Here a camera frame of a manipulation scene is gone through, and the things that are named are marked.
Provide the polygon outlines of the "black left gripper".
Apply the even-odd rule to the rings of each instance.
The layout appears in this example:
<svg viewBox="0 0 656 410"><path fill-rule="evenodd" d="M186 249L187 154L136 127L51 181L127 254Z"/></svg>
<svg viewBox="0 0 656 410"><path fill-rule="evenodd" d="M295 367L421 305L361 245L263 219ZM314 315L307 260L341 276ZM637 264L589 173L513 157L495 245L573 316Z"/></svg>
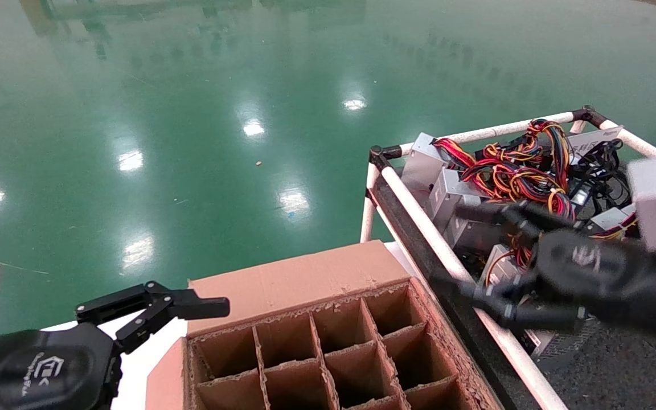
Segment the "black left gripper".
<svg viewBox="0 0 656 410"><path fill-rule="evenodd" d="M0 409L109 409L121 364L114 340L91 324L0 335Z"/></svg>

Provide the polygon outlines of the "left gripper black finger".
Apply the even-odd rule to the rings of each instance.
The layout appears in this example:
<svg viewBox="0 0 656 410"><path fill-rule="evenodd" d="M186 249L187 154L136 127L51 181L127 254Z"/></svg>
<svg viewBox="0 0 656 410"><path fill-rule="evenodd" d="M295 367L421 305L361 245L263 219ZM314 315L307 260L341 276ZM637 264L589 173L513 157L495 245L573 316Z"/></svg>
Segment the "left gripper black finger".
<svg viewBox="0 0 656 410"><path fill-rule="evenodd" d="M102 325L138 312L135 319L116 332L120 353L130 354L174 318L200 320L224 318L230 314L226 297L201 298L191 289L171 290L157 282L131 286L76 307L78 323Z"/></svg>

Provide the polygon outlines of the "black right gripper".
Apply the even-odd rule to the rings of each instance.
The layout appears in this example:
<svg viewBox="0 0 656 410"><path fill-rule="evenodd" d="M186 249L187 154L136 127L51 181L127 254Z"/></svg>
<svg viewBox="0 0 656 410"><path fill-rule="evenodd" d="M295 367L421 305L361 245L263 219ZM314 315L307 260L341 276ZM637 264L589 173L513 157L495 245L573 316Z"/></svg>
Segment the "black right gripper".
<svg viewBox="0 0 656 410"><path fill-rule="evenodd" d="M606 325L656 335L654 318L643 312L642 303L649 296L645 281L656 252L642 243L594 239L563 230L568 229L567 217L530 200L463 203L456 215L500 225L524 243L537 242L534 268L538 276L518 275L490 285L458 283L459 295L503 329L572 333L585 322L587 311ZM540 278L572 304L521 302L541 288Z"/></svg>

